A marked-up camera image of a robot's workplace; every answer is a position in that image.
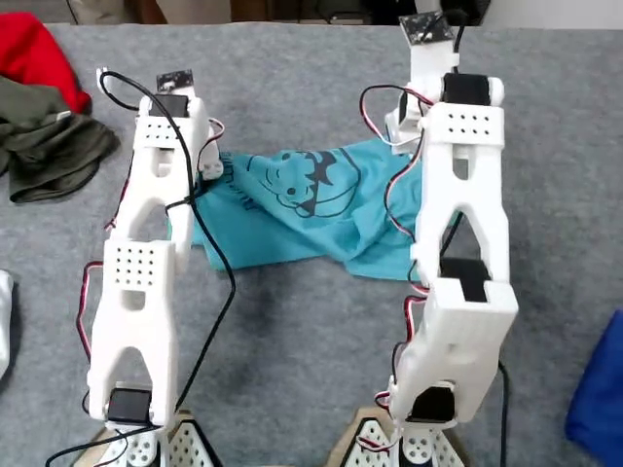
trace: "blue cloth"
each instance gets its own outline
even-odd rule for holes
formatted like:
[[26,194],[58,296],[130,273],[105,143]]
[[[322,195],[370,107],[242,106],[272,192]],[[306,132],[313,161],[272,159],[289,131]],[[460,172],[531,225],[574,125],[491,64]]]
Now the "blue cloth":
[[623,465],[623,311],[614,313],[571,402],[567,437],[606,467]]
[[[328,151],[222,153],[221,159],[223,176],[197,204],[233,268],[326,255],[352,274],[407,278],[411,240],[391,225],[383,206],[385,185],[406,156],[375,139]],[[420,205],[418,163],[394,187],[389,206],[412,230]],[[197,224],[193,243],[223,268]]]

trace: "gray fabric surface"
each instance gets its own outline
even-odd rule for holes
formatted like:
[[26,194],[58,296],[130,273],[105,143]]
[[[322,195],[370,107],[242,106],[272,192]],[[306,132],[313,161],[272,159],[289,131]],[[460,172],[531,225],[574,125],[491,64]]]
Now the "gray fabric surface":
[[[59,202],[0,197],[0,268],[18,282],[15,362],[0,382],[2,465],[42,465],[99,428],[80,410],[86,359],[74,332],[83,264],[100,258],[102,226],[128,168],[133,114],[95,90],[107,65],[153,86],[193,68],[222,147],[322,149],[370,137],[357,99],[367,85],[405,83],[409,54],[395,28],[235,24],[52,28],[93,96],[94,116],[123,148]],[[506,85],[504,201],[521,307],[503,358],[513,379],[509,465],[592,465],[564,439],[575,385],[621,306],[623,185],[618,56],[623,33],[468,30],[464,71]],[[131,97],[127,90],[116,92]],[[379,118],[393,96],[372,98]],[[0,193],[7,192],[0,180]],[[152,216],[145,238],[164,234]],[[452,248],[473,254],[469,230]],[[350,277],[327,260],[248,269],[187,401],[226,465],[320,465],[355,408],[385,388],[405,335],[404,283]],[[201,250],[175,287],[180,377],[188,375],[228,291]],[[92,305],[97,298],[93,289]],[[500,384],[459,433],[475,465],[498,457]]]

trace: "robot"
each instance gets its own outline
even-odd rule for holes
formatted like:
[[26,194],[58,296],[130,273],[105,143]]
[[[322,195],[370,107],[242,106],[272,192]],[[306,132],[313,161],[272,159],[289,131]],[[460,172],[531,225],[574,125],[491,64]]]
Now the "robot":
[[[411,51],[406,89],[417,93],[405,92],[385,125],[394,153],[421,158],[422,205],[411,259],[427,297],[418,329],[406,308],[408,339],[396,352],[387,390],[378,396],[393,433],[375,442],[360,432],[345,464],[353,466],[353,459],[367,451],[383,454],[377,456],[378,465],[446,465],[435,452],[435,441],[442,430],[476,414],[518,312],[501,202],[503,85],[497,78],[453,72],[458,71],[454,36],[439,14],[404,17],[401,24]],[[218,178],[222,165],[215,133],[192,77],[160,77],[158,99],[188,143],[192,167],[203,179]],[[178,465],[167,437],[178,409],[171,292],[175,275],[188,262],[193,211],[177,202],[189,196],[177,133],[147,96],[138,108],[133,150],[127,189],[104,244],[102,298],[92,326],[89,414],[122,433],[149,427],[128,438],[131,448],[121,460],[144,467],[159,456],[164,467]],[[453,169],[457,160],[468,167],[461,178]],[[170,240],[133,240],[151,209],[171,205]],[[478,260],[440,255],[456,211],[476,234]],[[150,386],[115,381],[115,366],[128,347],[141,353]],[[421,449],[413,449],[415,444]],[[136,451],[146,446],[151,448]],[[103,461],[113,458],[114,447]],[[213,459],[203,458],[202,465],[212,465]]]

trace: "red cloth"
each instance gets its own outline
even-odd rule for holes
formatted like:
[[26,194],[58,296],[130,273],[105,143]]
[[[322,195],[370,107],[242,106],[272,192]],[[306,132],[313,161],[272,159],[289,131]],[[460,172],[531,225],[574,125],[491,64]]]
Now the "red cloth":
[[80,90],[62,50],[43,23],[30,13],[0,15],[0,75],[23,85],[54,86],[73,112],[91,98]]

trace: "dark green cloth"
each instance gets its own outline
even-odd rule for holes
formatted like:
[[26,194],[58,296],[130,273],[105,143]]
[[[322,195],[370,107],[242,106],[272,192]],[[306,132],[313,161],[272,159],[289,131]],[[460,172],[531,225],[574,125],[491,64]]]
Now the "dark green cloth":
[[115,134],[69,112],[58,89],[0,76],[0,176],[13,202],[57,198],[84,186],[119,145]]

